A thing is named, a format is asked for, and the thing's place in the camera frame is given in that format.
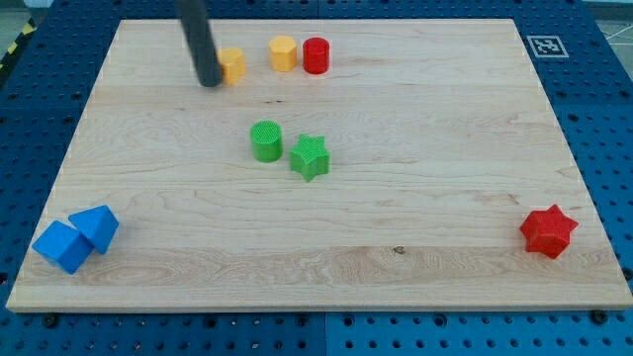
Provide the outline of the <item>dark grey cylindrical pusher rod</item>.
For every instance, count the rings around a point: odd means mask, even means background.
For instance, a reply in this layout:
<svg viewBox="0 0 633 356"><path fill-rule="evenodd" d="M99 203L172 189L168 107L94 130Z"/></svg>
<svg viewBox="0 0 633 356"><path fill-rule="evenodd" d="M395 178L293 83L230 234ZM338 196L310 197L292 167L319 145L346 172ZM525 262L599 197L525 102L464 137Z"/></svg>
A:
<svg viewBox="0 0 633 356"><path fill-rule="evenodd" d="M199 83L216 87L223 82L222 68L203 0L175 0L185 40Z"/></svg>

